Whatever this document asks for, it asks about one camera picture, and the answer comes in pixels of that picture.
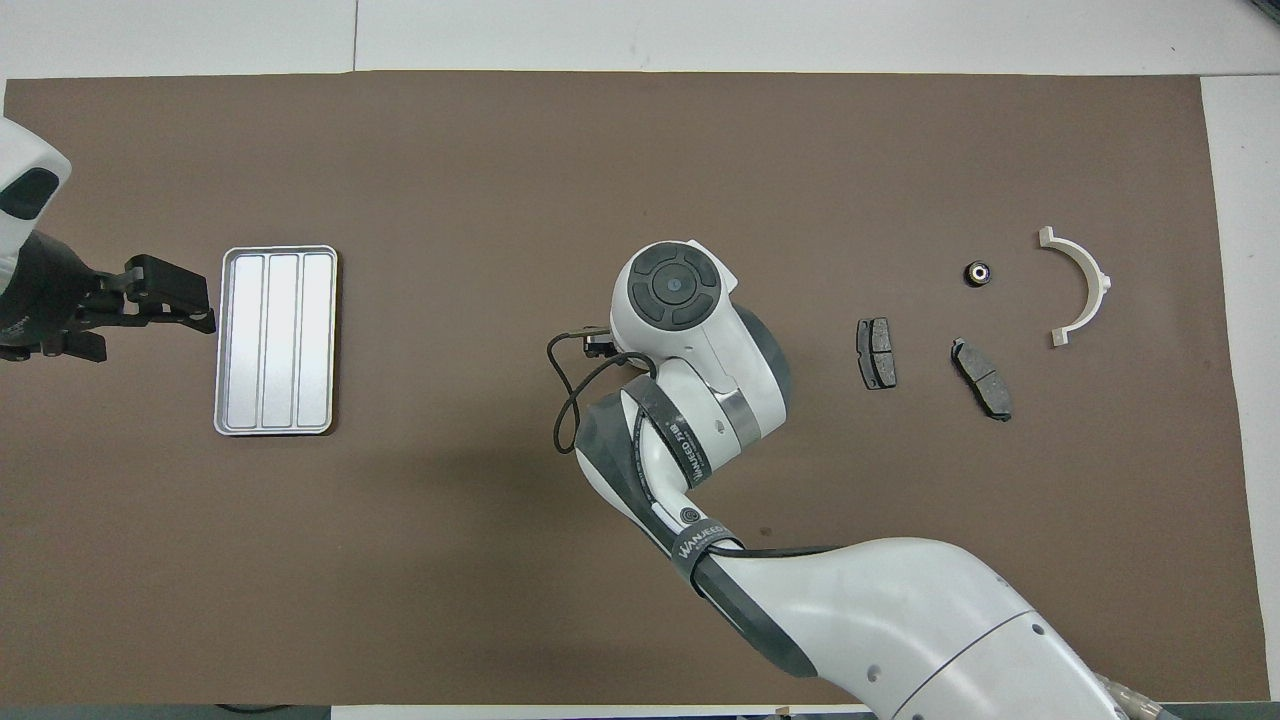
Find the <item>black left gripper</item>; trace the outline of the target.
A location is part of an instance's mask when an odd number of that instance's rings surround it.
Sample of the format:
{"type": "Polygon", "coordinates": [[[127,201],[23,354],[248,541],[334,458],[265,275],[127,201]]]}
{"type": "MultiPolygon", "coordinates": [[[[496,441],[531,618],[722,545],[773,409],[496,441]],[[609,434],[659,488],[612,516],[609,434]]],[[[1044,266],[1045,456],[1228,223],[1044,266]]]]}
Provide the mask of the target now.
{"type": "Polygon", "coordinates": [[[106,341],[90,328],[101,314],[115,324],[123,316],[124,293],[145,323],[177,323],[204,334],[216,331],[204,275],[151,255],[133,256],[120,274],[96,272],[65,243],[33,232],[3,291],[3,350],[105,363],[106,341]]]}

